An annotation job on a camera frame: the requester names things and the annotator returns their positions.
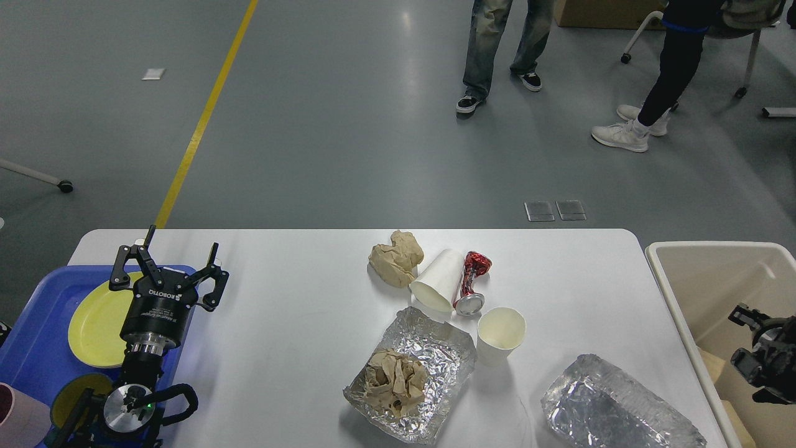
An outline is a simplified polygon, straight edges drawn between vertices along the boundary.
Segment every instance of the brown paper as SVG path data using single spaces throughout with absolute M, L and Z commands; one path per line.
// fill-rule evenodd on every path
M 412 269 L 423 261 L 423 250 L 412 232 L 396 230 L 390 236 L 392 246 L 377 244 L 368 260 L 376 273 L 387 284 L 406 288 L 415 280 Z
M 403 417 L 423 402 L 425 367 L 392 349 L 373 354 L 365 367 L 365 402 L 378 411 Z

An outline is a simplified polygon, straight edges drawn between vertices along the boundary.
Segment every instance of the yellow floor line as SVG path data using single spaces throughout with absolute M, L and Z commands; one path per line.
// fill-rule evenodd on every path
M 244 15 L 244 20 L 240 23 L 238 33 L 235 35 L 235 40 L 232 41 L 232 46 L 229 47 L 227 59 L 224 61 L 224 65 L 221 67 L 221 71 L 218 73 L 218 78 L 216 78 L 216 84 L 213 86 L 213 91 L 210 93 L 210 98 L 207 99 L 205 110 L 199 118 L 199 123 L 197 123 L 196 130 L 193 131 L 193 136 L 191 136 L 191 141 L 188 143 L 188 148 L 185 150 L 185 155 L 182 156 L 182 162 L 180 163 L 180 167 L 177 169 L 177 174 L 174 175 L 174 180 L 171 181 L 169 192 L 166 193 L 166 199 L 163 201 L 163 205 L 160 207 L 160 212 L 158 212 L 158 218 L 154 222 L 159 229 L 166 227 L 166 222 L 169 220 L 171 210 L 174 208 L 174 203 L 177 201 L 177 196 L 180 194 L 180 189 L 182 189 L 182 183 L 185 182 L 185 177 L 188 175 L 188 170 L 191 168 L 193 157 L 196 155 L 202 135 L 205 134 L 205 128 L 207 128 L 207 123 L 210 121 L 210 116 L 213 114 L 213 109 L 216 107 L 216 102 L 218 101 L 218 96 L 221 94 L 221 89 L 224 88 L 224 82 L 226 82 L 229 70 L 232 67 L 232 63 L 235 61 L 235 55 L 237 55 L 238 48 L 240 48 L 240 43 L 244 39 L 246 29 L 248 28 L 248 24 L 252 19 L 252 15 L 254 14 L 254 9 L 257 7 L 257 2 L 258 0 L 251 0 L 249 2 L 249 6 L 246 9 L 246 14 Z

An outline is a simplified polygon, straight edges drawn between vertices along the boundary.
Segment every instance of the chair leg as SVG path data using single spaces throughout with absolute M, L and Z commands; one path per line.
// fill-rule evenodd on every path
M 627 64 L 628 62 L 630 62 L 630 49 L 633 48 L 633 45 L 636 44 L 638 37 L 642 35 L 642 31 L 646 29 L 646 27 L 650 24 L 650 22 L 654 18 L 658 20 L 663 19 L 663 13 L 661 11 L 653 11 L 647 14 L 647 17 L 644 19 L 644 22 L 642 22 L 642 25 L 638 27 L 638 30 L 636 30 L 636 34 L 633 35 L 633 38 L 630 39 L 630 42 L 627 42 L 627 46 L 625 47 L 625 50 L 622 52 L 622 57 L 619 60 L 623 64 Z
M 760 45 L 760 29 L 757 29 L 751 38 L 751 48 L 749 49 L 749 60 L 747 61 L 747 71 L 743 75 L 743 85 L 736 90 L 736 98 L 743 98 L 751 82 L 751 72 L 755 68 L 755 58 L 757 57 L 757 47 Z
M 73 186 L 72 183 L 68 180 L 58 179 L 57 177 L 52 177 L 51 175 L 46 175 L 39 171 L 31 170 L 28 167 L 23 167 L 22 165 L 17 165 L 14 162 L 9 162 L 5 159 L 0 159 L 0 168 L 5 168 L 6 170 L 13 171 L 15 173 L 19 173 L 21 175 L 25 175 L 37 180 L 41 180 L 42 182 L 51 183 L 58 187 L 64 193 L 68 193 L 72 191 Z

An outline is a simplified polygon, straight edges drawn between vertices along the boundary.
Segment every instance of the aluminum foil container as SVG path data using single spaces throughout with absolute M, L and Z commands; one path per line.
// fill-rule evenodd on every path
M 409 307 L 397 313 L 373 353 L 385 348 L 417 358 L 428 371 L 423 389 L 425 400 L 418 405 L 417 414 L 397 418 L 388 411 L 376 411 L 365 402 L 365 365 L 370 356 L 351 385 L 343 389 L 345 399 L 373 425 L 402 442 L 434 443 L 458 393 L 475 368 L 473 338 Z
M 550 427 L 579 448 L 700 448 L 690 420 L 622 369 L 581 355 L 541 400 Z

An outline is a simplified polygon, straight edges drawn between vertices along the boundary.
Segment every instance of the crumpled paper bag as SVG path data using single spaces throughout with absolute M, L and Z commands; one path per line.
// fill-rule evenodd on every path
M 406 288 L 415 280 L 412 269 L 423 261 L 423 250 L 412 232 L 396 230 L 390 235 L 392 246 L 377 244 L 368 261 L 388 285 Z

